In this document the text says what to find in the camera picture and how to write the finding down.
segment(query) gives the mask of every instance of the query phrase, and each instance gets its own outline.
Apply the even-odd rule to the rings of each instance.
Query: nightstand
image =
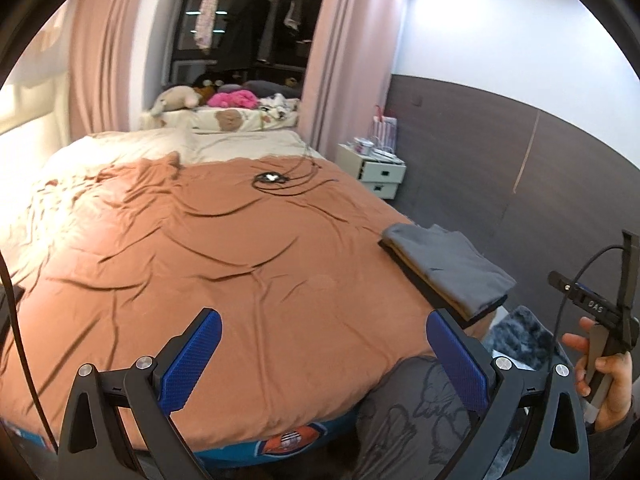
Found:
[[[335,163],[384,200],[391,200],[396,196],[406,171],[402,161],[400,164],[382,162],[374,156],[360,155],[344,144],[338,144]]]

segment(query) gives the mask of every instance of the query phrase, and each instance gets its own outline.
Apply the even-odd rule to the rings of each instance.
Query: sleeve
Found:
[[[625,447],[626,438],[634,421],[633,407],[626,418],[607,431],[593,433],[593,427],[587,428],[589,442],[590,480],[606,480],[616,466],[615,458]]]

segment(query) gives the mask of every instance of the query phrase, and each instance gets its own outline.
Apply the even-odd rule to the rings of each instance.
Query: gray fur fabric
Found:
[[[542,370],[548,364],[548,349],[552,337],[553,334],[538,321],[532,311],[519,306],[489,330],[482,344],[489,352],[498,351],[534,370]],[[556,346],[556,355],[573,370],[574,367],[562,347]],[[522,419],[514,423],[484,480],[497,480],[503,475],[522,432],[522,423]]]

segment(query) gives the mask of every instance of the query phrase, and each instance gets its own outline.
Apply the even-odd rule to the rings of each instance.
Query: pink plush toy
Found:
[[[248,108],[253,110],[258,106],[258,98],[248,90],[238,90],[231,94],[217,93],[207,104],[212,108]]]

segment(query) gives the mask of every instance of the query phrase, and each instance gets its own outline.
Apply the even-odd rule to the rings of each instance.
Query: human hand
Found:
[[[593,325],[595,325],[593,319],[588,317],[580,319],[580,327],[585,332],[589,332]],[[584,354],[575,365],[575,389],[579,395],[586,397],[591,393],[589,385],[584,381],[587,375],[589,340],[575,334],[564,334],[562,342]],[[596,359],[596,370],[603,374],[610,374],[612,381],[607,398],[602,403],[600,413],[596,418],[595,431],[609,430],[627,416],[631,409],[632,368],[629,352]]]

